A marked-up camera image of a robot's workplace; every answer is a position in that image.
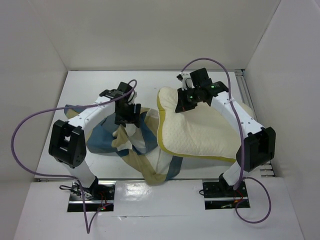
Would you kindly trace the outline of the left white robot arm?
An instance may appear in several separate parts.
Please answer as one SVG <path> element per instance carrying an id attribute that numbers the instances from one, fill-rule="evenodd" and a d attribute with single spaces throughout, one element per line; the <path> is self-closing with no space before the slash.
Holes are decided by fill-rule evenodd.
<path id="1" fill-rule="evenodd" d="M 116 125 L 140 127 L 141 105 L 134 103 L 136 95 L 135 90 L 127 84 L 104 90 L 81 113 L 53 124 L 48 153 L 80 181 L 80 192 L 88 200 L 100 197 L 106 189 L 99 184 L 85 161 L 86 139 L 100 122 L 111 115 L 115 116 Z"/>

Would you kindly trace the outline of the blue beige patchwork pillowcase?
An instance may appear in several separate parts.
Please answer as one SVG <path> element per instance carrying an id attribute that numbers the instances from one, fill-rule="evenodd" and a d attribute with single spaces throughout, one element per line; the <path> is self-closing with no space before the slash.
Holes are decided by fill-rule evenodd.
<path id="1" fill-rule="evenodd" d="M 113 113 L 98 123 L 85 138 L 92 154 L 117 154 L 138 172 L 149 185 L 162 184 L 180 173 L 183 158 L 160 149 L 157 142 L 158 111 L 143 107 L 140 110 L 140 126 L 115 124 Z"/>

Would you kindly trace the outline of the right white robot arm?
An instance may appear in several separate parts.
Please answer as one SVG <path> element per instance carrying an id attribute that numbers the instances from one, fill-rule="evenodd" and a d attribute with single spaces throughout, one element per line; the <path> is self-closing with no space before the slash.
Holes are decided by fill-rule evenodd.
<path id="1" fill-rule="evenodd" d="M 182 87 L 177 94 L 177 113 L 193 110 L 198 103 L 206 103 L 218 111 L 239 134 L 241 143 L 236 162 L 219 177 L 218 190 L 223 196 L 230 196 L 250 172 L 274 158 L 275 130 L 253 119 L 233 98 L 230 88 L 221 81 L 195 83 L 187 77 L 182 80 Z"/>

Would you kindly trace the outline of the cream pillow with yellow edge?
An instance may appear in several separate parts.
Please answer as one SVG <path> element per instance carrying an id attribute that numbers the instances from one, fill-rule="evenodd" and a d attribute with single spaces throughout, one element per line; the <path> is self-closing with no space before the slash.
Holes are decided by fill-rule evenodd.
<path id="1" fill-rule="evenodd" d="M 176 113 L 178 92 L 162 87 L 157 93 L 157 143 L 168 154 L 234 163 L 241 145 L 238 132 L 214 108 L 199 103 Z"/>

